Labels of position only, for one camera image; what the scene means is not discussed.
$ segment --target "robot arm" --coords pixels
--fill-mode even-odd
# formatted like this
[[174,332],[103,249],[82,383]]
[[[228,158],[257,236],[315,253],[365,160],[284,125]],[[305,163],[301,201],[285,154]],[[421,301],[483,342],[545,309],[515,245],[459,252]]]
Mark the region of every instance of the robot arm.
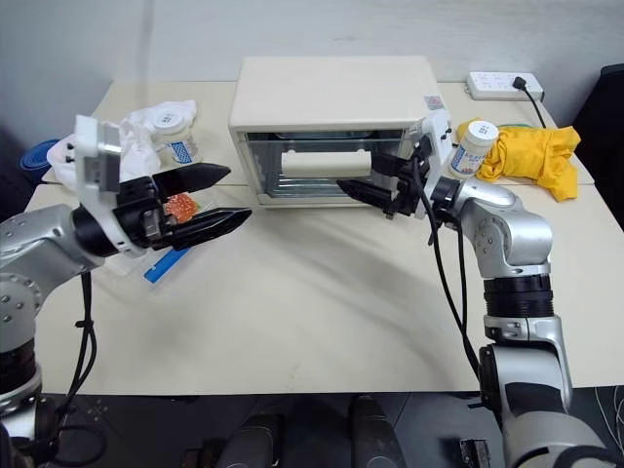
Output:
[[436,142],[449,130],[446,112],[436,112],[445,118],[425,119],[419,128],[429,130],[414,133],[409,160],[373,154],[373,169],[394,177],[395,190],[356,179],[338,184],[388,217],[423,218],[426,200],[438,226],[451,220],[461,224],[484,278],[485,330],[494,342],[480,350],[479,380],[483,403],[502,429],[507,466],[559,468],[582,458],[612,459],[589,426],[568,414],[572,387],[548,276],[550,226],[501,186],[442,177],[440,167],[450,150]]
[[[145,249],[185,249],[228,234],[252,213],[218,208],[177,224],[164,203],[181,192],[215,184],[229,169],[194,164],[119,182],[121,149],[117,129],[78,117],[76,164],[82,205],[56,205],[18,214],[0,224],[0,420],[12,438],[47,446],[57,433],[50,401],[40,398],[41,371],[34,356],[35,317],[58,286],[91,271],[108,256],[138,256]],[[53,449],[33,453],[37,463]]]

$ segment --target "white table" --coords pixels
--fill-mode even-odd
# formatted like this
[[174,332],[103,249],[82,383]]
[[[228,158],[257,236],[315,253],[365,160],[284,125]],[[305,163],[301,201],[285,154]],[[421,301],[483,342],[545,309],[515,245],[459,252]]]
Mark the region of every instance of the white table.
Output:
[[[442,84],[455,122],[537,124],[528,102],[473,101]],[[114,84],[95,115],[118,121],[137,107],[135,85]],[[221,205],[253,206],[254,196],[227,133],[229,83],[150,85],[149,103],[195,98],[194,134],[212,162],[232,174],[210,189]],[[542,107],[547,122],[550,117]],[[552,224],[552,283],[564,319],[575,386],[624,381],[619,334],[624,236],[579,169],[579,198],[557,203],[525,179],[526,207]],[[30,210],[75,198],[40,186]],[[386,220],[368,208],[255,210],[235,232],[193,248],[156,285],[138,273],[94,272],[99,352],[83,391],[100,394],[475,390],[445,301],[427,222]],[[441,242],[459,300],[455,234]],[[469,334],[483,333],[483,283],[470,251]],[[38,318],[37,357],[44,390],[63,392],[73,372],[82,316],[80,281],[58,288]]]

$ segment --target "bottle label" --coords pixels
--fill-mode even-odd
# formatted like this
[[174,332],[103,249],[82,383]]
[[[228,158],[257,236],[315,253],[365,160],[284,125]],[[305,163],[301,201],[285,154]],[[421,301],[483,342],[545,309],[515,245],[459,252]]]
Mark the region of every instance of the bottle label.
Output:
[[173,141],[167,143],[173,151],[173,158],[178,164],[190,164],[193,162],[193,156],[197,154],[197,148],[192,140]]
[[457,152],[450,161],[450,165],[460,174],[472,176],[479,170],[484,159],[486,159],[485,155],[479,156],[474,153],[469,153],[466,151],[466,148],[459,145]]

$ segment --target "white bracket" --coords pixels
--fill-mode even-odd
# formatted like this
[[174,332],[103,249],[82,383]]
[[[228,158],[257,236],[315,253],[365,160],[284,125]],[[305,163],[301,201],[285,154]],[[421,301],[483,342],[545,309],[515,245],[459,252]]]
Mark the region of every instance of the white bracket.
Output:
[[[442,169],[452,152],[452,138],[447,133],[449,128],[449,114],[445,109],[438,109],[432,111],[425,119],[409,129],[409,136],[414,142],[418,142],[423,136],[428,136],[431,141],[429,173],[424,186],[425,195],[429,200],[431,200],[431,195],[442,176]],[[414,216],[423,219],[425,215],[425,207],[419,203]]]
[[131,257],[143,255],[145,250],[132,243],[113,213],[117,206],[121,160],[119,130],[92,117],[77,115],[75,135],[73,156],[80,203],[96,219],[115,249]]

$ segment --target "power strip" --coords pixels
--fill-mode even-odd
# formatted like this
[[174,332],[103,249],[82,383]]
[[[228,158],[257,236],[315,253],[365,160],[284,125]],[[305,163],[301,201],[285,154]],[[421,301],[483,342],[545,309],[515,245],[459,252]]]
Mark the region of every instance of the power strip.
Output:
[[532,73],[509,73],[506,71],[471,71],[468,74],[468,90],[472,99],[528,100],[524,91],[512,86],[520,76],[526,80],[526,90],[535,100],[544,98],[544,90]]

